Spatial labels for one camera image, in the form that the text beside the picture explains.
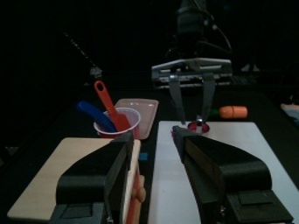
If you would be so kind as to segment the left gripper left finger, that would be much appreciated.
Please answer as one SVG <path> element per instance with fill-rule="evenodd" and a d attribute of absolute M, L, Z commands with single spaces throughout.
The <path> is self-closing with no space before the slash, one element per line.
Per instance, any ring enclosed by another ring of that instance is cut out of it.
<path fill-rule="evenodd" d="M 61 174 L 49 224 L 124 224 L 131 131 L 83 157 Z"/>

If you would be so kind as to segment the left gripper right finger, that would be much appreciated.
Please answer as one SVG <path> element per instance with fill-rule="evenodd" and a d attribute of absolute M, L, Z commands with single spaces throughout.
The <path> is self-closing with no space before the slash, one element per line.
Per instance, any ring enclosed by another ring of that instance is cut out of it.
<path fill-rule="evenodd" d="M 187 172 L 201 224 L 290 224 L 267 164 L 240 148 L 179 126 L 172 140 Z"/>

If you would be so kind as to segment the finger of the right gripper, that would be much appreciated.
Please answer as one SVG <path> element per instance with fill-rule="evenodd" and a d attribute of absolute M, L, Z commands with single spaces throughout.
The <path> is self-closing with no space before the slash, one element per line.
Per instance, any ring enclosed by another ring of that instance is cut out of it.
<path fill-rule="evenodd" d="M 207 132 L 207 121 L 211 112 L 211 104 L 215 94 L 215 79 L 212 73 L 205 73 L 201 76 L 203 80 L 203 95 L 201 95 L 201 107 L 200 113 L 196 115 L 196 132 Z"/>
<path fill-rule="evenodd" d="M 179 77 L 173 74 L 169 75 L 169 93 L 176 107 L 177 118 L 181 122 L 181 125 L 185 124 L 184 108 L 183 108 L 183 98 L 181 98 L 181 89 Z"/>

